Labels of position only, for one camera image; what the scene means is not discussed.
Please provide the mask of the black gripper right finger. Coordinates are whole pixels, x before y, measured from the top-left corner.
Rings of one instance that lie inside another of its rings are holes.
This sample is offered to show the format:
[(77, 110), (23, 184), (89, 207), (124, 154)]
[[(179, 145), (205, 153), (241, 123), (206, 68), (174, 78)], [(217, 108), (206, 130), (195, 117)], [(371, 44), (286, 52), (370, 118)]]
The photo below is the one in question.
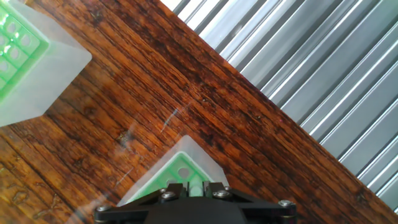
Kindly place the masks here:
[(289, 200), (277, 203), (253, 197), (221, 182), (205, 182), (204, 196), (217, 223), (281, 223), (297, 224), (297, 206)]

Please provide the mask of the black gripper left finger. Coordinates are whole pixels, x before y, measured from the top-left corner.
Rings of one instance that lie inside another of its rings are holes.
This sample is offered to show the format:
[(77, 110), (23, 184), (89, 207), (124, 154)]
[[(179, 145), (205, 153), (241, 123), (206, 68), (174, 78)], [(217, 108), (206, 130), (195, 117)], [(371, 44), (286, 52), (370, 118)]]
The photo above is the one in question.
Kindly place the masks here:
[(188, 194), (188, 182), (173, 183), (120, 207), (108, 204), (100, 205), (95, 209), (94, 223), (144, 223), (152, 209), (177, 199), (186, 198)]

